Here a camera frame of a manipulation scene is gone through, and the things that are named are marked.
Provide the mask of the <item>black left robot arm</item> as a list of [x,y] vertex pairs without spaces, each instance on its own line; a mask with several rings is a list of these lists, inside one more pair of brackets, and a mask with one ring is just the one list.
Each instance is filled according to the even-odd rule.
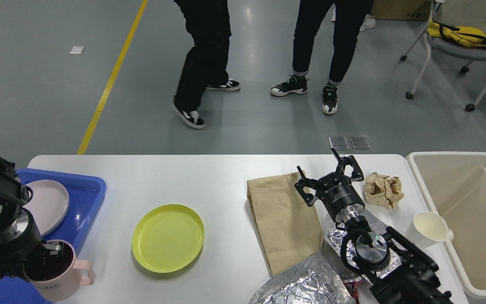
[[15,164],[0,157],[0,279],[25,279],[26,267],[48,267],[62,261],[61,241],[42,239],[31,212],[25,209],[33,190],[21,182]]

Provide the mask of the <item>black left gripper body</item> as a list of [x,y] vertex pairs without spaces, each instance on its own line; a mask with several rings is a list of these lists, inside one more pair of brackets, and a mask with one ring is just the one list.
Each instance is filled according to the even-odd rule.
[[29,210],[20,210],[10,226],[0,231],[0,279],[25,279],[24,266],[43,264],[49,256],[49,247],[42,240]]

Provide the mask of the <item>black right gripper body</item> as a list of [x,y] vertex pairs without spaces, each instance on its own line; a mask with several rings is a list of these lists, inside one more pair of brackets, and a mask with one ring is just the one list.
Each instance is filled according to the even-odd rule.
[[346,223],[350,219],[350,212],[361,215],[365,210],[365,203],[353,187],[350,177],[326,175],[319,182],[324,186],[317,190],[317,196],[335,223]]

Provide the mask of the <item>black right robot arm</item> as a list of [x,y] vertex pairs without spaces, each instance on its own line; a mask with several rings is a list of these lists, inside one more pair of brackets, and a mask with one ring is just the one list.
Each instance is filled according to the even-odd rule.
[[298,167],[295,189],[307,206],[320,200],[340,238],[339,257],[352,273],[371,283],[370,292],[380,304],[450,304],[451,292],[439,290],[436,262],[393,227],[383,233],[372,229],[364,215],[366,205],[352,185],[363,173],[352,155],[332,154],[336,170],[319,179],[310,179]]

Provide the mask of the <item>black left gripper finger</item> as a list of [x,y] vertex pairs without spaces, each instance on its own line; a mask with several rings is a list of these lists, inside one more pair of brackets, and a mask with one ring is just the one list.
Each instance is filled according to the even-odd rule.
[[47,241],[43,243],[43,258],[61,258],[65,253],[65,242]]
[[50,275],[51,258],[49,256],[39,256],[27,260],[24,264],[23,273],[25,275]]

